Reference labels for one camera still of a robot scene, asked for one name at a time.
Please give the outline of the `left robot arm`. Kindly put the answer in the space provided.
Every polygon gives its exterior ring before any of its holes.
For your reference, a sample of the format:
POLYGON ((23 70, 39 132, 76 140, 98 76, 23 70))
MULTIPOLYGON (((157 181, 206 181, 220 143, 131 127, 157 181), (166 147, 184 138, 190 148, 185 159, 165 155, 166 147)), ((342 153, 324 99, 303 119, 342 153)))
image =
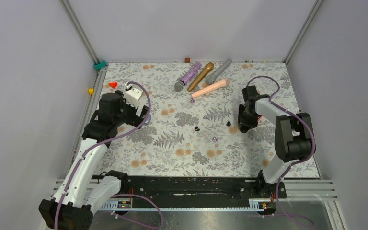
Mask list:
POLYGON ((143 95, 136 88, 102 95, 98 109, 84 128, 80 148, 65 180, 50 200, 43 199, 39 205, 50 229, 87 230, 94 214, 112 195, 128 194, 127 174, 121 172, 108 173, 90 193, 87 188, 99 160, 118 136, 118 128, 127 124, 138 130, 149 120, 148 106, 136 114, 143 95))

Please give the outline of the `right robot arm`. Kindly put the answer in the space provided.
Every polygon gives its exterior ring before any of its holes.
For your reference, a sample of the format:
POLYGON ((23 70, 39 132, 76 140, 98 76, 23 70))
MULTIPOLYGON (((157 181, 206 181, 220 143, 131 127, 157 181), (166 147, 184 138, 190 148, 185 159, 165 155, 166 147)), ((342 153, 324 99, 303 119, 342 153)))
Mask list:
POLYGON ((307 160, 315 152, 312 121, 308 113, 293 114, 270 102, 267 94, 260 95, 255 86, 242 89, 244 104, 239 105, 238 127, 247 133, 258 125, 260 117, 275 126, 275 157, 265 169, 260 170, 255 182, 241 187, 241 195, 252 194, 264 198, 285 198, 281 181, 292 165, 307 160))

